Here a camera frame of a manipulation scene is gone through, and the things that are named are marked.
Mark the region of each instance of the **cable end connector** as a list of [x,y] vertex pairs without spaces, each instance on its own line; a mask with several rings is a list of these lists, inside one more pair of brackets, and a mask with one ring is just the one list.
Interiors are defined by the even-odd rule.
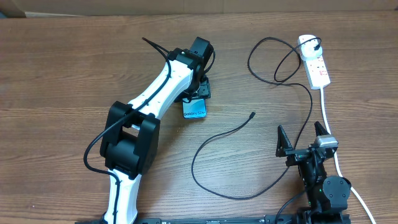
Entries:
[[250,119],[253,119],[253,117],[254,117],[254,115],[256,115],[256,112],[252,112],[251,114],[250,114]]

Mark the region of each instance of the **white power strip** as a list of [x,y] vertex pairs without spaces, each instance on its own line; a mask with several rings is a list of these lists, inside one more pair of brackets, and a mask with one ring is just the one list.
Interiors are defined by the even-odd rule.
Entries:
[[[314,35],[301,35],[298,37],[298,44],[306,40],[315,38]],[[322,57],[322,47],[318,50],[313,48],[318,45],[318,40],[309,41],[300,47],[300,56],[304,62],[305,72],[307,73],[308,81],[311,89],[319,90],[330,84],[328,70]]]
[[[308,35],[308,34],[301,35],[300,37],[298,37],[297,42],[298,42],[298,44],[301,44],[302,42],[305,42],[306,40],[312,39],[314,37],[315,37],[314,35]],[[308,77],[308,81],[310,83],[311,89],[320,90],[323,121],[325,122],[326,130],[331,134],[328,120],[326,117],[325,98],[324,98],[324,94],[323,94],[323,87],[330,84],[330,79],[329,79],[328,71],[326,69],[325,62],[323,61],[322,47],[320,47],[318,50],[314,49],[314,46],[316,46],[317,44],[318,44],[318,40],[313,40],[313,41],[307,42],[306,44],[303,44],[300,47],[300,56],[301,56],[302,60],[304,61],[304,67],[305,67],[305,71],[307,73],[307,77]],[[335,159],[337,174],[340,177],[343,177],[343,174],[341,173],[340,167],[338,164],[337,152],[335,153],[334,159]],[[374,220],[372,213],[366,206],[365,202],[362,200],[359,193],[357,193],[357,191],[353,187],[351,187],[351,191],[358,198],[359,202],[361,202],[361,205],[363,206],[366,213],[368,214],[372,224],[376,224],[376,221]]]

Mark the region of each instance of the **blue label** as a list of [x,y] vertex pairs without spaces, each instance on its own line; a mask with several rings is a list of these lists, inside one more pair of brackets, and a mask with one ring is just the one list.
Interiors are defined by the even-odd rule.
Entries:
[[192,100],[190,103],[182,102],[182,111],[186,119],[204,118],[207,115],[205,100]]

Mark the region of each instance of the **plug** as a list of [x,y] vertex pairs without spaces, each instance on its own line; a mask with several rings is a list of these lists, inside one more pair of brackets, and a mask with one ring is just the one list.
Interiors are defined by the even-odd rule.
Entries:
[[249,116],[250,119],[253,119],[254,115],[256,115],[256,112],[252,112]]
[[[314,38],[314,35],[301,35],[298,37],[298,44],[306,40]],[[319,90],[330,84],[328,70],[322,57],[322,47],[318,44],[318,40],[311,40],[301,47],[300,57],[303,60],[305,72],[307,73],[308,82],[311,89]]]
[[[304,43],[305,41],[315,38],[314,35],[305,34],[298,37],[298,44]],[[303,61],[314,60],[320,57],[323,53],[321,45],[318,40],[311,40],[300,47],[300,56]]]

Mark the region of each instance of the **black cable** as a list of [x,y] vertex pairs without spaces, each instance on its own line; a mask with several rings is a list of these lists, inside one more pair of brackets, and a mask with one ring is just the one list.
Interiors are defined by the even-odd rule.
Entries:
[[182,99],[182,101],[183,101],[184,103],[191,103],[191,102],[192,102],[192,96],[189,98],[188,102],[186,102],[184,99]]
[[232,130],[230,130],[230,131],[227,131],[227,132],[225,132],[225,133],[216,134],[216,135],[214,135],[214,136],[208,138],[208,139],[198,148],[198,150],[197,150],[197,152],[195,153],[195,155],[194,155],[194,157],[193,157],[193,160],[192,160],[191,173],[192,173],[192,177],[193,177],[193,180],[195,181],[195,183],[197,183],[197,185],[198,185],[199,187],[201,187],[203,190],[206,190],[206,191],[209,192],[209,193],[215,194],[215,195],[220,196],[220,197],[223,197],[223,198],[231,199],[231,200],[249,200],[249,199],[252,199],[252,198],[255,198],[255,197],[257,197],[257,196],[262,195],[264,192],[266,192],[266,191],[269,190],[271,187],[273,187],[276,183],[278,183],[278,181],[286,174],[286,172],[288,171],[289,168],[286,168],[286,170],[283,172],[283,174],[282,174],[276,181],[274,181],[274,183],[270,184],[268,187],[266,187],[264,190],[260,191],[259,193],[255,194],[255,195],[252,195],[252,196],[248,196],[248,197],[231,197],[231,196],[219,194],[219,193],[217,193],[217,192],[214,192],[214,191],[212,191],[212,190],[210,190],[210,189],[207,189],[206,187],[202,186],[202,184],[199,184],[199,182],[198,182],[197,179],[195,178],[195,174],[193,173],[193,165],[194,165],[194,163],[195,163],[195,159],[197,158],[199,152],[203,149],[203,147],[205,147],[205,146],[207,145],[207,143],[209,143],[213,138],[216,138],[216,137],[219,137],[219,136],[222,136],[222,135],[225,135],[225,134],[229,134],[229,133],[238,131],[239,129],[243,128],[243,127],[254,117],[255,114],[256,114],[255,112],[252,112],[252,113],[250,114],[249,119],[248,119],[245,123],[243,123],[242,125],[240,125],[239,127],[235,128],[235,129],[232,129]]
[[[301,133],[303,132],[305,125],[308,123],[308,120],[310,119],[311,112],[312,112],[312,95],[311,95],[310,91],[308,90],[308,88],[305,87],[304,85],[300,84],[300,83],[288,83],[288,84],[285,84],[284,82],[286,82],[288,79],[292,78],[292,77],[296,74],[296,72],[299,70],[299,68],[300,68],[300,66],[301,66],[300,54],[296,51],[296,49],[297,49],[298,47],[300,47],[301,45],[303,45],[303,44],[305,44],[305,43],[307,43],[307,42],[309,42],[309,41],[311,41],[311,40],[315,40],[315,39],[318,39],[318,40],[319,40],[318,45],[314,47],[315,50],[318,50],[319,47],[320,47],[320,43],[321,43],[321,41],[322,41],[321,38],[319,38],[319,37],[315,37],[315,38],[309,39],[309,40],[307,40],[307,41],[305,41],[305,42],[299,44],[299,45],[296,46],[296,47],[291,46],[289,43],[287,43],[287,42],[284,41],[284,40],[280,40],[280,39],[275,38],[275,37],[266,37],[266,38],[260,40],[260,41],[253,47],[253,49],[251,50],[251,52],[250,52],[250,54],[249,54],[249,58],[248,58],[248,69],[249,69],[249,71],[250,71],[256,78],[258,78],[260,81],[263,81],[263,82],[266,82],[266,83],[272,84],[272,85],[284,85],[284,86],[299,85],[299,86],[302,86],[303,88],[305,88],[305,90],[307,91],[308,95],[310,96],[310,101],[311,101],[310,111],[308,112],[308,116],[307,116],[307,118],[306,118],[306,120],[305,120],[303,126],[301,127],[300,132],[299,132],[298,135],[297,135],[297,138],[296,138],[296,141],[295,141],[293,150],[296,148],[297,143],[299,142]],[[275,70],[275,73],[274,73],[274,80],[275,80],[275,82],[270,82],[270,81],[268,81],[268,80],[265,80],[265,79],[259,77],[259,76],[251,69],[251,66],[250,66],[250,58],[251,58],[251,55],[252,55],[253,52],[258,48],[258,46],[260,46],[263,42],[265,42],[265,41],[267,41],[267,40],[276,40],[276,41],[282,42],[283,44],[289,46],[289,47],[292,49],[292,50],[280,61],[280,63],[278,64],[278,66],[277,66],[277,68],[276,68],[276,70]],[[283,80],[277,80],[277,79],[276,79],[276,74],[277,74],[277,72],[278,72],[278,69],[279,69],[280,65],[282,65],[282,63],[284,62],[284,60],[285,60],[292,52],[295,52],[295,53],[297,54],[297,56],[298,56],[298,67],[297,67],[296,70],[295,70],[291,75],[289,75],[287,78],[285,78],[285,79],[283,79]],[[233,132],[233,131],[237,131],[237,130],[239,130],[240,128],[242,128],[244,125],[246,125],[247,122],[249,122],[249,120],[247,120],[242,126],[236,128],[236,129],[234,129],[234,130],[232,130],[232,131],[228,131],[228,132],[226,132],[226,133],[217,134],[217,135],[215,135],[215,136],[213,136],[213,137],[207,139],[207,140],[199,147],[199,149],[197,150],[197,152],[196,152],[196,154],[195,154],[195,156],[193,157],[193,160],[192,160],[191,173],[192,173],[193,180],[194,180],[194,181],[197,183],[197,185],[198,185],[199,187],[201,187],[203,190],[206,190],[207,192],[210,192],[210,193],[212,193],[212,194],[215,194],[215,195],[220,196],[220,197],[223,197],[223,198],[228,198],[228,199],[233,199],[233,200],[249,200],[249,199],[255,198],[255,197],[257,197],[257,196],[260,196],[261,194],[263,194],[264,192],[266,192],[267,190],[269,190],[269,189],[270,189],[271,187],[273,187],[276,183],[278,183],[278,181],[279,181],[281,178],[283,178],[283,176],[284,176],[284,175],[286,174],[286,172],[288,171],[289,167],[287,167],[286,170],[282,173],[282,175],[280,175],[280,177],[278,177],[278,179],[276,179],[272,184],[270,184],[268,187],[266,187],[264,190],[260,191],[259,193],[255,194],[255,195],[252,195],[252,196],[249,196],[249,197],[230,197],[230,196],[222,195],[222,194],[219,194],[219,193],[214,192],[214,191],[212,191],[212,190],[209,190],[209,189],[207,189],[206,187],[204,187],[204,186],[202,186],[201,184],[199,184],[199,182],[198,182],[198,181],[196,180],[196,178],[195,178],[195,175],[193,174],[193,164],[194,164],[194,162],[195,162],[195,159],[196,159],[198,153],[202,150],[202,148],[203,148],[211,139],[213,139],[213,138],[215,138],[215,137],[218,137],[218,136],[221,136],[221,135],[224,135],[224,134],[231,133],[231,132]]]
[[[315,154],[315,151],[312,151],[312,158],[313,161],[315,163],[315,166],[318,164],[317,161],[317,155]],[[280,214],[284,211],[284,209],[286,208],[286,206],[290,203],[292,203],[295,199],[299,198],[301,195],[303,195],[305,192],[308,192],[309,190],[311,190],[313,188],[313,186],[315,186],[315,184],[317,184],[317,180],[318,180],[318,170],[315,169],[315,181],[313,183],[313,185],[305,190],[303,190],[302,192],[298,193],[296,196],[292,197],[289,201],[287,201],[278,211],[278,213],[275,216],[275,224],[278,224],[278,219]],[[311,211],[308,216],[306,217],[306,220],[308,222],[308,219],[311,217],[311,215],[314,213],[315,211]]]
[[213,64],[214,64],[214,61],[215,61],[215,59],[216,59],[216,51],[215,51],[215,50],[213,50],[213,60],[211,61],[211,64],[210,64],[210,66],[209,66],[208,68],[206,68],[206,70],[205,70],[204,74],[206,74],[206,73],[208,73],[208,72],[210,71],[211,67],[212,67],[212,66],[213,66]]
[[100,169],[97,169],[97,168],[94,168],[94,167],[90,166],[90,165],[88,164],[87,157],[88,157],[88,153],[90,152],[91,148],[95,145],[95,143],[97,143],[108,131],[112,130],[116,125],[124,124],[126,121],[128,121],[129,119],[131,119],[132,116],[133,116],[137,111],[141,110],[146,104],[148,104],[148,103],[151,101],[151,99],[153,99],[153,97],[155,97],[156,94],[159,93],[159,91],[166,85],[166,83],[167,83],[167,81],[169,80],[169,78],[171,78],[172,66],[171,66],[171,64],[170,64],[169,58],[168,58],[160,49],[162,49],[162,50],[164,50],[164,51],[166,51],[166,52],[169,52],[169,51],[165,50],[163,47],[161,47],[161,46],[159,46],[159,45],[157,45],[157,44],[155,44],[155,43],[153,43],[153,42],[151,42],[151,41],[149,41],[149,40],[147,40],[147,39],[145,39],[145,38],[142,38],[142,39],[143,39],[144,41],[148,42],[151,46],[153,46],[153,48],[155,48],[155,49],[164,57],[164,59],[166,60],[167,65],[168,65],[168,67],[169,67],[169,72],[168,72],[168,74],[167,74],[167,76],[166,76],[166,79],[165,79],[164,82],[160,85],[160,87],[159,87],[153,94],[151,94],[151,96],[148,97],[148,99],[146,99],[140,106],[138,106],[137,108],[135,108],[134,110],[132,110],[130,113],[128,113],[128,114],[125,115],[124,117],[120,118],[117,122],[115,122],[114,124],[112,124],[110,127],[106,128],[106,129],[105,129],[103,132],[101,132],[97,137],[95,137],[94,140],[92,140],[92,142],[87,146],[86,151],[85,151],[85,154],[84,154],[84,156],[83,156],[83,161],[84,161],[84,163],[85,163],[87,169],[89,169],[89,170],[91,170],[91,171],[93,171],[93,172],[100,173],[100,174],[108,174],[108,175],[112,176],[113,178],[115,178],[115,180],[116,180],[116,183],[115,183],[115,184],[116,184],[116,196],[115,196],[114,208],[113,208],[113,211],[114,211],[114,212],[113,212],[113,223],[114,223],[114,224],[116,224],[116,214],[117,214],[117,212],[118,212],[117,209],[118,209],[118,199],[119,199],[119,191],[120,191],[120,180],[119,180],[119,178],[117,177],[117,175],[114,174],[114,173],[112,173],[112,172],[109,172],[109,171],[106,171],[106,170],[100,170]]
[[144,41],[146,41],[148,44],[150,44],[151,46],[153,46],[155,49],[156,49],[156,47],[158,47],[158,48],[164,50],[166,53],[169,53],[168,50],[166,50],[164,47],[160,46],[159,44],[153,43],[152,41],[148,40],[148,39],[145,38],[145,37],[143,37],[142,39],[143,39]]
[[275,216],[275,224],[278,224],[278,219],[282,211],[288,206],[290,203],[292,203],[294,200],[298,199],[301,195],[303,195],[307,190],[303,190],[302,192],[298,193],[294,197],[292,197],[290,200],[288,200],[278,211],[278,213]]
[[[289,43],[287,43],[286,41],[283,41],[283,40],[281,40],[281,39],[278,39],[278,38],[275,38],[275,37],[266,37],[266,38],[260,40],[260,41],[254,46],[254,48],[251,50],[251,52],[250,52],[250,54],[249,54],[249,58],[248,58],[248,69],[249,69],[249,71],[252,73],[252,75],[254,75],[256,78],[258,78],[260,81],[263,81],[263,82],[268,83],[268,84],[271,84],[271,85],[283,85],[283,86],[298,85],[298,86],[303,87],[303,88],[307,91],[308,95],[310,96],[310,101],[311,101],[310,111],[308,112],[308,116],[307,116],[307,118],[306,118],[306,120],[305,120],[303,126],[301,127],[300,132],[299,132],[298,135],[297,135],[296,142],[295,142],[295,144],[294,144],[293,150],[296,148],[297,143],[298,143],[298,141],[299,141],[299,138],[300,138],[300,136],[301,136],[301,133],[302,133],[302,131],[304,130],[305,125],[308,123],[308,120],[310,119],[311,112],[312,112],[312,104],[313,104],[313,103],[312,103],[312,95],[311,95],[310,91],[308,90],[308,88],[305,87],[304,85],[300,84],[300,83],[284,83],[284,82],[286,82],[288,79],[292,78],[292,77],[296,74],[296,72],[299,70],[299,68],[300,68],[300,66],[301,66],[300,54],[296,51],[296,49],[299,48],[301,45],[303,45],[303,44],[305,44],[305,43],[307,43],[307,42],[309,42],[309,41],[315,40],[315,39],[319,40],[319,43],[318,43],[317,46],[314,47],[314,50],[318,50],[319,47],[320,47],[320,44],[321,44],[321,42],[322,42],[321,38],[319,38],[319,37],[315,37],[315,38],[308,39],[308,40],[306,40],[305,42],[303,42],[303,43],[301,43],[301,44],[298,44],[296,47],[291,46]],[[276,68],[276,70],[275,70],[275,73],[274,73],[274,81],[275,81],[275,82],[270,82],[270,81],[268,81],[268,80],[265,80],[265,79],[259,77],[259,76],[251,69],[251,67],[250,67],[250,58],[251,58],[251,55],[253,54],[253,52],[254,52],[263,42],[265,42],[265,41],[267,41],[267,40],[276,40],[276,41],[278,41],[278,42],[281,42],[281,43],[283,43],[283,44],[289,46],[289,47],[292,49],[292,50],[280,61],[280,63],[278,64],[278,66],[277,66],[277,68]],[[298,67],[297,67],[296,70],[295,70],[291,75],[289,75],[287,78],[285,78],[285,79],[283,79],[283,80],[278,80],[278,79],[276,79],[276,74],[277,74],[277,72],[278,72],[278,69],[279,69],[280,65],[282,65],[283,61],[284,61],[292,52],[295,52],[295,53],[297,54],[297,57],[298,57]],[[291,198],[288,202],[286,202],[286,203],[280,208],[280,210],[278,211],[278,214],[277,214],[276,217],[275,217],[275,224],[278,222],[279,215],[282,213],[282,211],[284,210],[284,208],[285,208],[288,204],[290,204],[291,202],[293,202],[296,198],[299,198],[299,197],[300,197],[302,194],[304,194],[304,193],[305,193],[305,191],[300,192],[299,194],[297,194],[296,196],[294,196],[293,198]]]

